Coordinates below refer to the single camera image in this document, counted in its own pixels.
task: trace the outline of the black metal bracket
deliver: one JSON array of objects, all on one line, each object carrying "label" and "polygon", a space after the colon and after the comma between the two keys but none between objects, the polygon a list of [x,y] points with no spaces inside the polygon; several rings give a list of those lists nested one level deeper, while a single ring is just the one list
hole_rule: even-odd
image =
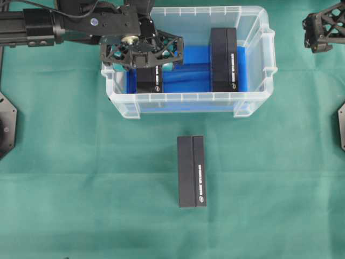
[{"label": "black metal bracket", "polygon": [[345,0],[318,13],[311,13],[303,21],[305,47],[313,53],[326,52],[330,43],[345,44]]},{"label": "black metal bracket", "polygon": [[345,151],[345,104],[338,110],[341,148]]},{"label": "black metal bracket", "polygon": [[0,159],[15,146],[17,109],[0,92]]}]

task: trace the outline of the black rectangular box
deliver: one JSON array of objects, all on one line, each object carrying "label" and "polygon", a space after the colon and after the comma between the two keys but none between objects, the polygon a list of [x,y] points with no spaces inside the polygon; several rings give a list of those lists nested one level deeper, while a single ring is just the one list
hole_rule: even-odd
[{"label": "black rectangular box", "polygon": [[156,66],[149,69],[136,70],[137,93],[162,93],[163,68]]},{"label": "black rectangular box", "polygon": [[212,28],[211,49],[212,91],[238,92],[236,29]]},{"label": "black rectangular box", "polygon": [[206,207],[203,136],[178,137],[177,151],[180,207]]}]

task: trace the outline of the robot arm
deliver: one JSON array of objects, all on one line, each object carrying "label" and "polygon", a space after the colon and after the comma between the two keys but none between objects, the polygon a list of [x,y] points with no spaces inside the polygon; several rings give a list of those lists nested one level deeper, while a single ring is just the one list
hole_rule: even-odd
[{"label": "robot arm", "polygon": [[115,7],[95,0],[56,0],[56,9],[2,12],[0,46],[100,45],[103,62],[126,69],[182,62],[183,39],[156,29],[150,17],[154,3],[126,0]]},{"label": "robot arm", "polygon": [[305,47],[313,53],[332,49],[330,43],[345,44],[345,0],[318,13],[311,13],[303,21]]}]

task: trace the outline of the plastic storage bin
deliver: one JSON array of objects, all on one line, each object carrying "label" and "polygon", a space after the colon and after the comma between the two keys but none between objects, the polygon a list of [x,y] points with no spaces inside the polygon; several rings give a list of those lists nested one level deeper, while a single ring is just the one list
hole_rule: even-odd
[{"label": "plastic storage bin", "polygon": [[233,112],[249,117],[273,93],[274,31],[268,14],[258,6],[153,8],[158,29],[182,36],[185,46],[208,46],[211,28],[236,27],[238,46],[246,48],[248,92],[125,94],[126,73],[102,66],[106,92],[123,117],[140,119],[141,113]]}]

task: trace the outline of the green tablecloth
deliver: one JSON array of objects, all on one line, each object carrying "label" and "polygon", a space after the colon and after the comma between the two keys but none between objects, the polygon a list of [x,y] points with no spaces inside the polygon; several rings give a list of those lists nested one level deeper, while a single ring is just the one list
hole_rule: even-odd
[{"label": "green tablecloth", "polygon": [[[6,49],[1,90],[19,112],[0,161],[0,258],[345,258],[345,47],[312,55],[301,25],[336,2],[157,0],[267,9],[279,72],[247,119],[126,120],[97,47]],[[189,134],[205,136],[207,209],[178,208],[176,137]]]}]

